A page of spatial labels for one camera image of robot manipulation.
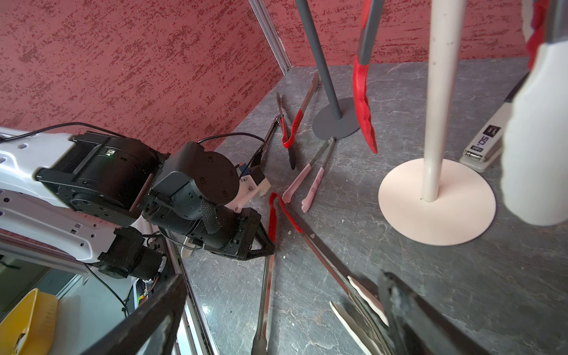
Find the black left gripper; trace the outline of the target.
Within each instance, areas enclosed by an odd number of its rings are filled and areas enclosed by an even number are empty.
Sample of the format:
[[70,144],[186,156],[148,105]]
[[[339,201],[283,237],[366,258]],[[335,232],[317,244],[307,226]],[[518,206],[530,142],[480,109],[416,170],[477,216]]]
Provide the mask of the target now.
[[146,207],[146,220],[224,257],[269,256],[275,245],[260,214],[229,207],[239,189],[238,172],[228,158],[190,142],[161,167],[150,188],[154,200]]

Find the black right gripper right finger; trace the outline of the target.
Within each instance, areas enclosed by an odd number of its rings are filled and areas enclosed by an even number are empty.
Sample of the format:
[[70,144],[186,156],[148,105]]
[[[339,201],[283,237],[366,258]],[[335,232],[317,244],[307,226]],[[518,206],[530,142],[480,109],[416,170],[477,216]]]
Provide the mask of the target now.
[[381,273],[379,294],[395,354],[488,353],[395,274]]

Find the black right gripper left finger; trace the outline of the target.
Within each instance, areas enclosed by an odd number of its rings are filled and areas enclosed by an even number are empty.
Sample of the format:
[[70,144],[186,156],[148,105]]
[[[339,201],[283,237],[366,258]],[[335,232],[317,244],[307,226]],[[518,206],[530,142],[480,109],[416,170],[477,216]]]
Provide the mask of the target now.
[[171,354],[186,302],[182,275],[174,275],[85,354]]

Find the scalloped steel serving tongs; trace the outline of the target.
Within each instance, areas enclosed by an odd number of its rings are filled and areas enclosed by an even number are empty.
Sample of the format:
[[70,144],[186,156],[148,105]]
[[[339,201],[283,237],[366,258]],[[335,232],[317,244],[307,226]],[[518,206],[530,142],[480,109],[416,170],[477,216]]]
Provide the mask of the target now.
[[362,322],[351,316],[341,305],[330,306],[345,330],[364,354],[394,354],[388,339],[389,322],[381,302],[352,277],[338,276],[338,284],[346,292]]

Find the red looped long steel tongs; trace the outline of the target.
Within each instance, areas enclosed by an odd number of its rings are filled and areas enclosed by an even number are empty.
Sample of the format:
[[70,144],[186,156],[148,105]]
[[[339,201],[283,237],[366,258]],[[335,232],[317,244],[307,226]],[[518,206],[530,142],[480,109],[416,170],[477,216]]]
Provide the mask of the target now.
[[271,300],[270,291],[273,284],[273,271],[275,269],[275,257],[284,256],[287,251],[291,250],[291,245],[297,240],[295,237],[290,237],[284,233],[279,227],[279,223],[283,218],[286,218],[291,226],[296,230],[301,239],[306,242],[309,250],[312,251],[314,256],[323,264],[327,272],[338,283],[338,276],[344,276],[339,268],[335,266],[329,257],[315,243],[315,239],[304,232],[300,225],[294,220],[293,216],[287,210],[283,202],[283,198],[276,192],[272,192],[269,196],[269,237],[271,241],[275,242],[276,252],[270,257],[268,269],[263,277],[263,295],[261,296],[261,305],[259,313],[259,323],[257,324],[257,331],[254,336],[251,353],[253,354],[267,354],[269,350],[269,340],[267,337],[269,325],[269,306]]

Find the small red silicone tongs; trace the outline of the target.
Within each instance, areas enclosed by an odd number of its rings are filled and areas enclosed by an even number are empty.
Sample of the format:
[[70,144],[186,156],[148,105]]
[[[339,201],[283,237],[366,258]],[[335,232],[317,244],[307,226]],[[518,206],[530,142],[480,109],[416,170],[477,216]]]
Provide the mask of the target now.
[[352,86],[356,118],[363,137],[371,152],[378,153],[376,134],[372,125],[371,109],[367,97],[368,69],[371,63],[374,43],[383,14],[384,1],[364,1],[362,29],[354,63]]

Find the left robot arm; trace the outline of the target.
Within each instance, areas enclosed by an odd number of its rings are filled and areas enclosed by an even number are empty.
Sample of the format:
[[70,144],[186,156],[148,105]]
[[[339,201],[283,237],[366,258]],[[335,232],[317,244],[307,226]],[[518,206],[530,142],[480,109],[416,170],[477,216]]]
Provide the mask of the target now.
[[275,252],[249,201],[268,189],[258,165],[235,166],[201,143],[173,155],[95,126],[1,129],[1,228],[66,252],[113,278],[150,280],[167,256],[135,227],[146,220],[213,254]]

